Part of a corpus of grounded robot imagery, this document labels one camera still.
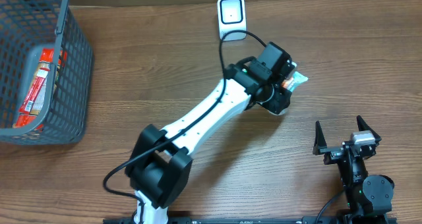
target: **white sensor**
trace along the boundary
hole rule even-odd
[[[218,0],[217,10],[220,39],[231,30],[246,30],[245,0]],[[245,37],[245,33],[232,33],[224,40],[242,40]]]

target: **red snack package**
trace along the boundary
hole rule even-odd
[[[40,68],[38,70],[37,75],[35,77],[35,81],[29,89],[25,97],[24,103],[22,104],[22,106],[20,106],[19,112],[27,115],[29,114],[34,104],[34,101],[38,96],[38,93],[40,93],[42,84],[44,83],[45,78],[47,78],[48,72],[49,69],[47,68]]]
[[[32,121],[34,121],[34,119],[36,118],[36,115],[19,115],[18,117],[18,121],[16,122],[16,124],[14,124],[14,128],[20,128],[22,126],[25,126],[29,123],[31,123]],[[43,128],[43,125],[39,125],[36,130],[40,130]]]
[[[43,49],[41,56],[40,56],[40,62],[53,62],[53,56],[54,56],[54,49]],[[60,56],[66,61],[67,59],[67,52],[65,51],[65,54],[63,55],[63,50],[60,51]],[[61,60],[59,58],[59,67],[64,67],[64,64],[61,64]]]

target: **cable wire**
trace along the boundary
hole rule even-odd
[[[324,207],[322,207],[321,208],[321,210],[319,211],[319,213],[318,213],[318,215],[317,215],[317,217],[316,217],[316,219],[315,219],[315,222],[314,222],[314,224],[318,224],[318,222],[319,222],[319,219],[321,218],[321,216],[322,216],[322,214],[325,212],[325,210],[334,202],[334,201],[336,201],[337,199],[338,199],[338,197],[340,197],[342,194],[343,194],[343,192],[344,192],[344,189],[342,190],[342,191],[340,191],[339,193],[337,193],[336,195],[334,195],[334,197],[332,197],[331,199],[330,199],[330,201],[328,201],[325,205],[324,205]]]
[[[349,224],[353,224],[353,218],[357,217],[357,214],[352,214],[349,218]]]
[[[222,66],[222,72],[223,72],[223,89],[222,89],[222,92],[221,92],[221,94],[220,94],[220,96],[217,98],[217,100],[216,100],[216,102],[214,102],[214,104],[213,105],[211,105],[211,107],[207,110],[207,111],[205,111],[199,118],[197,118],[195,121],[193,121],[190,125],[188,125],[186,128],[184,128],[184,129],[182,129],[178,134],[176,134],[175,136],[173,136],[173,137],[171,137],[171,138],[169,138],[168,140],[166,140],[165,142],[163,142],[162,144],[160,144],[160,145],[158,145],[158,146],[156,146],[156,147],[154,147],[154,148],[151,148],[151,149],[149,149],[149,150],[147,150],[146,152],[144,152],[143,154],[140,154],[140,155],[137,155],[136,157],[134,157],[134,158],[132,158],[132,159],[130,159],[130,160],[128,160],[128,161],[126,161],[126,162],[124,162],[124,163],[122,163],[122,164],[120,164],[118,167],[116,167],[116,168],[114,168],[112,171],[110,171],[105,177],[104,177],[104,180],[103,180],[103,187],[104,187],[104,189],[107,191],[107,192],[109,192],[109,193],[112,193],[112,194],[116,194],[116,195],[121,195],[121,196],[126,196],[126,197],[130,197],[130,198],[134,198],[134,199],[136,199],[136,200],[138,200],[139,202],[140,202],[140,205],[144,205],[144,201],[142,200],[142,198],[140,198],[140,197],[138,197],[138,196],[136,196],[136,195],[134,195],[134,194],[130,194],[130,193],[126,193],[126,192],[121,192],[121,191],[117,191],[117,190],[113,190],[113,189],[111,189],[111,188],[109,188],[108,186],[107,186],[107,181],[114,175],[114,174],[116,174],[117,172],[119,172],[120,170],[122,170],[122,169],[124,169],[126,166],[128,166],[128,165],[132,165],[132,164],[134,164],[134,163],[136,163],[139,159],[141,159],[141,158],[143,158],[143,157],[145,157],[145,156],[147,156],[147,155],[150,155],[150,154],[152,154],[152,153],[154,153],[156,150],[160,150],[161,148],[163,148],[163,147],[165,147],[166,145],[168,145],[169,143],[171,143],[172,141],[174,141],[174,140],[176,140],[176,139],[178,139],[178,137],[180,137],[180,136],[182,136],[184,133],[186,133],[189,129],[191,129],[192,127],[194,127],[197,123],[199,123],[199,121],[201,121],[203,118],[205,118],[205,116],[207,116],[218,104],[219,104],[219,102],[222,100],[222,98],[223,98],[223,96],[224,96],[224,93],[226,92],[226,78],[225,78],[225,75],[224,75],[224,70],[225,70],[225,68],[226,68],[226,66],[224,65],[224,60],[223,60],[223,53],[222,53],[222,46],[223,46],[223,42],[224,42],[224,39],[228,36],[228,35],[230,35],[230,34],[232,34],[232,33],[245,33],[245,34],[248,34],[248,35],[250,35],[250,36],[252,36],[253,38],[255,38],[259,43],[261,43],[264,47],[266,47],[266,44],[258,37],[258,36],[256,36],[256,35],[254,35],[254,34],[252,34],[252,33],[250,33],[250,32],[248,32],[248,31],[246,31],[246,30],[232,30],[232,31],[230,31],[230,32],[227,32],[224,36],[223,36],[223,38],[220,40],[220,44],[219,44],[219,47],[218,47],[218,53],[219,53],[219,55],[220,55],[220,62],[221,62],[221,66]]]

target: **gray plastic basket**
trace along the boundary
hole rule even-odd
[[[54,48],[54,57],[44,105],[32,123],[13,128],[45,47]],[[65,65],[55,82],[60,50],[67,58],[60,57]],[[69,144],[82,139],[93,62],[69,0],[0,0],[0,142]],[[43,129],[36,130],[41,124]]]

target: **wooden table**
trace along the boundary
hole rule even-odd
[[[171,211],[196,217],[316,215],[341,189],[335,165],[312,147],[319,120],[329,146],[362,115],[381,136],[370,174],[396,183],[393,216],[422,221],[422,0],[286,0],[247,3],[248,29],[299,63],[309,81],[289,113],[256,106],[199,150]],[[222,77],[215,4],[75,9],[96,55],[88,128],[69,146],[2,145],[0,223],[101,223],[135,201],[102,179],[128,159],[139,132],[163,127]],[[254,39],[224,45],[227,63],[258,55]],[[120,173],[110,186],[132,192]],[[346,208],[344,198],[327,214]]]

